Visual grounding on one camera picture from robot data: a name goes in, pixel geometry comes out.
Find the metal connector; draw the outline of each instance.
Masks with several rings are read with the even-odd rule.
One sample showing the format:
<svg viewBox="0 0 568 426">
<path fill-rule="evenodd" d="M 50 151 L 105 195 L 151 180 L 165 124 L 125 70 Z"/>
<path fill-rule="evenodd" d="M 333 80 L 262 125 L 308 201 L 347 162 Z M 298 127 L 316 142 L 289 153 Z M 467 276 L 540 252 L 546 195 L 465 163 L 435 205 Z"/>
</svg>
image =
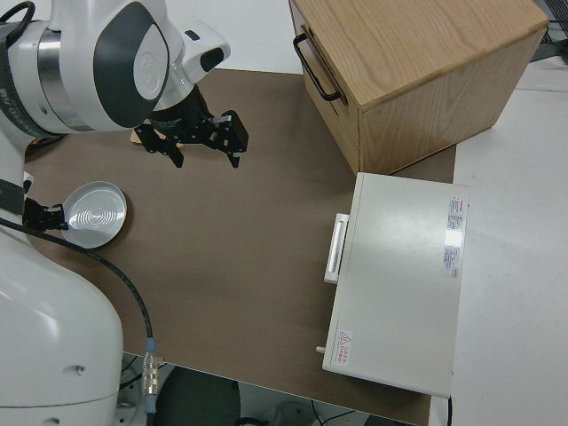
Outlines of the metal connector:
<svg viewBox="0 0 568 426">
<path fill-rule="evenodd" d="M 158 394 L 158 367 L 160 360 L 154 351 L 146 352 L 144 356 L 143 383 L 145 395 Z"/>
</svg>

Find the wooden box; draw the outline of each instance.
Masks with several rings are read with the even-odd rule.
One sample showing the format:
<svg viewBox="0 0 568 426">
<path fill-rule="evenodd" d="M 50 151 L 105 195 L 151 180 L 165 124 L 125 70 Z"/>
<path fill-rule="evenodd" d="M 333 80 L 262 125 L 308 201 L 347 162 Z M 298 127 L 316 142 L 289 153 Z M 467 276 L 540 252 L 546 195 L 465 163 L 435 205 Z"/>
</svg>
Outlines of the wooden box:
<svg viewBox="0 0 568 426">
<path fill-rule="evenodd" d="M 290 0 L 305 83 L 353 171 L 492 127 L 548 21 L 533 0 Z"/>
</svg>

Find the white handle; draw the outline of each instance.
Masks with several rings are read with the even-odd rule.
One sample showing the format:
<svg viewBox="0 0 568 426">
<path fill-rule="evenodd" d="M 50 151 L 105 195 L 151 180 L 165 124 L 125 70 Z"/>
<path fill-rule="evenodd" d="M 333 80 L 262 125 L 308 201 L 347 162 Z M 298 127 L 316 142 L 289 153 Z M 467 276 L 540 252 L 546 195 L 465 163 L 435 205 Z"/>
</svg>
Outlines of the white handle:
<svg viewBox="0 0 568 426">
<path fill-rule="evenodd" d="M 349 224 L 349 215 L 337 213 L 335 216 L 334 233 L 331 237 L 331 245 L 329 246 L 326 276 L 324 278 L 325 282 L 331 284 L 337 284 L 339 281 L 339 270 L 341 267 L 343 244 L 345 243 L 345 234 L 347 233 L 347 224 Z"/>
</svg>

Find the label sticker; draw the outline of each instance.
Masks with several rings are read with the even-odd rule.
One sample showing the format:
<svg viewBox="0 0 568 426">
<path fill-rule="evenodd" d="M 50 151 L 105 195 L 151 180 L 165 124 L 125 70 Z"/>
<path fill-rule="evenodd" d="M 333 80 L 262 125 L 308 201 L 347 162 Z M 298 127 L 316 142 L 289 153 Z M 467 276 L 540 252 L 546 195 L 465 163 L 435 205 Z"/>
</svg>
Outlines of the label sticker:
<svg viewBox="0 0 568 426">
<path fill-rule="evenodd" d="M 337 330 L 335 337 L 335 356 L 336 364 L 342 366 L 349 362 L 349 352 L 351 351 L 351 343 L 353 341 L 353 332 L 349 330 Z"/>
<path fill-rule="evenodd" d="M 463 244 L 463 211 L 465 206 L 459 196 L 450 200 L 447 209 L 446 237 L 444 241 L 444 269 L 457 278 L 460 273 L 460 260 Z"/>
</svg>

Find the cable connector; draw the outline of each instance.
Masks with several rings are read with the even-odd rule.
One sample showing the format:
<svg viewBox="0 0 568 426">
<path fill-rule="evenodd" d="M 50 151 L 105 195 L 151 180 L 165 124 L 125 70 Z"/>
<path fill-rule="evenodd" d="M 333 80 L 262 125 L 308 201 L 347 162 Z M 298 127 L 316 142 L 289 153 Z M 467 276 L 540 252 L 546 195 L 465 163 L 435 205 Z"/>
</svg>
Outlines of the cable connector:
<svg viewBox="0 0 568 426">
<path fill-rule="evenodd" d="M 144 356 L 142 373 L 146 399 L 146 414 L 155 414 L 156 412 L 159 367 L 160 359 L 156 355 L 156 341 L 153 338 L 149 338 L 146 340 L 146 355 Z"/>
</svg>

